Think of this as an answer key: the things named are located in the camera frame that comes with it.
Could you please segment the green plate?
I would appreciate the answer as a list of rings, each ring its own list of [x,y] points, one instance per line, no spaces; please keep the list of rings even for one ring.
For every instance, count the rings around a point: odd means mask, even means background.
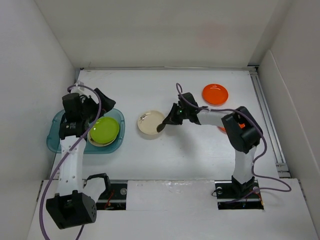
[[[118,121],[109,116],[101,117],[89,131],[90,138],[97,144],[111,143],[118,136],[120,125]]]

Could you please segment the beige plate with black patch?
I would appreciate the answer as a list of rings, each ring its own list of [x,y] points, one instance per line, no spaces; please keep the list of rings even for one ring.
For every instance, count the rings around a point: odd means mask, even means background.
[[[165,116],[157,110],[149,110],[144,112],[137,120],[138,129],[146,135],[156,135],[157,127],[160,125]]]

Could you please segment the beige plate with flowers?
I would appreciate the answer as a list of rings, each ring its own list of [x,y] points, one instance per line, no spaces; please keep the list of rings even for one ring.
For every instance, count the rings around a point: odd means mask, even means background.
[[[97,142],[95,139],[91,136],[91,132],[87,134],[87,140],[89,141],[90,144],[92,144],[95,147],[106,147],[111,145],[117,138],[116,134],[111,134],[111,133],[94,133],[94,137],[96,137],[97,140],[107,140],[106,142]]]

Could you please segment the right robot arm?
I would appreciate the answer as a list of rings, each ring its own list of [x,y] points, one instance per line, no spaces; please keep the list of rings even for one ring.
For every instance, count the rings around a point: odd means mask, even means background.
[[[252,173],[254,156],[263,131],[245,106],[236,109],[210,109],[198,106],[194,96],[183,93],[172,105],[168,116],[156,127],[161,132],[166,125],[182,125],[189,120],[196,125],[210,125],[225,129],[235,150],[235,167],[231,176],[231,191],[235,199],[246,196],[252,189],[255,177]]]

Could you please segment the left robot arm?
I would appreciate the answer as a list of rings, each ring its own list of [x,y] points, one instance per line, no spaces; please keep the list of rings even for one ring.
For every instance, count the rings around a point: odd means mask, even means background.
[[[92,90],[97,97],[68,88],[62,97],[64,114],[59,125],[61,160],[55,174],[59,174],[56,193],[52,198],[41,199],[41,210],[47,210],[59,229],[92,224],[97,219],[96,202],[111,194],[110,179],[106,173],[90,175],[83,179],[83,156],[87,135],[103,114],[111,111],[116,102],[98,88]]]

